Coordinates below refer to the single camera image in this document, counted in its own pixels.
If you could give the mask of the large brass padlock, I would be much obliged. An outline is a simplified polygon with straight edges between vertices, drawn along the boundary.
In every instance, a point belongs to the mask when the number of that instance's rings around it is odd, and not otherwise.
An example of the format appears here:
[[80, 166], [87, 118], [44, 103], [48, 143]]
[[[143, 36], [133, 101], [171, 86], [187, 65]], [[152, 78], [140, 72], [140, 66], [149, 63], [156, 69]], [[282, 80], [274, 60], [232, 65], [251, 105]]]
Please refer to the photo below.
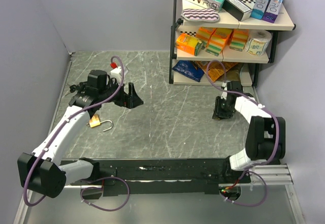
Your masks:
[[89, 121], [88, 123], [86, 124], [87, 127], [90, 127], [90, 128], [93, 128], [93, 127], [97, 127], [97, 126], [100, 126], [102, 125], [103, 123], [109, 123], [110, 126], [106, 129], [103, 130], [103, 132], [107, 132], [109, 130], [111, 130], [113, 127], [114, 127], [114, 123], [113, 121], [111, 120], [103, 120], [101, 121], [100, 120], [100, 117], [98, 114], [95, 114]]

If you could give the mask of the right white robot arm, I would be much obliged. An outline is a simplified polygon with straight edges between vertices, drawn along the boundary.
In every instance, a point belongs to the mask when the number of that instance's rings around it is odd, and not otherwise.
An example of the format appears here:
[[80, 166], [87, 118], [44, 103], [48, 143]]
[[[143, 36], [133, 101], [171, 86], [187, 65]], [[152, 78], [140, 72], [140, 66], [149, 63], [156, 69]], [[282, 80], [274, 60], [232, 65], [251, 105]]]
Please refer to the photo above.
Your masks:
[[286, 151], [284, 118], [274, 116], [251, 94], [244, 93], [238, 81], [226, 81], [218, 89], [222, 94], [215, 99], [212, 118], [231, 119], [238, 112], [249, 123], [244, 149], [229, 157], [229, 165], [221, 171], [223, 179], [231, 183], [239, 177], [239, 171], [283, 159]]

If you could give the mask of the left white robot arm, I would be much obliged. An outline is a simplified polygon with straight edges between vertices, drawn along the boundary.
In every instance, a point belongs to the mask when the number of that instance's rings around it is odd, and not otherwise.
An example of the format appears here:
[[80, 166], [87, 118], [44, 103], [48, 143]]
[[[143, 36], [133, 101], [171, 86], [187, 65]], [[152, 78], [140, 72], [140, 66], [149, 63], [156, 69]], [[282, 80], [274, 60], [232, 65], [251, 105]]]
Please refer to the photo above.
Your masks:
[[23, 153], [17, 161], [21, 186], [46, 197], [57, 197], [64, 186], [79, 180], [95, 184], [100, 178], [99, 162], [81, 158], [62, 166], [61, 160], [72, 140], [104, 103], [133, 109], [144, 102], [133, 83], [124, 91], [127, 68], [117, 67], [110, 73], [92, 70], [85, 82], [70, 86], [74, 93], [59, 123], [32, 153]]

